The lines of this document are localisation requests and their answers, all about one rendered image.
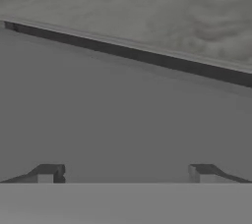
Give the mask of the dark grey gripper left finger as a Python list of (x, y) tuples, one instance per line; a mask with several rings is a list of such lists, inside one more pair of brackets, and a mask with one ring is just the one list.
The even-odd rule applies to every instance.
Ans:
[(39, 164), (27, 174), (20, 175), (2, 183), (12, 184), (28, 184), (28, 183), (53, 183), (64, 184), (66, 168), (64, 164)]

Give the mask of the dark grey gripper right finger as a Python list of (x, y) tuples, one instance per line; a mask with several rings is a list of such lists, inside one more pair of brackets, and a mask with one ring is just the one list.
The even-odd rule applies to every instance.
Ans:
[(227, 174), (214, 164), (190, 164), (188, 166), (189, 180), (192, 183), (248, 183), (252, 181)]

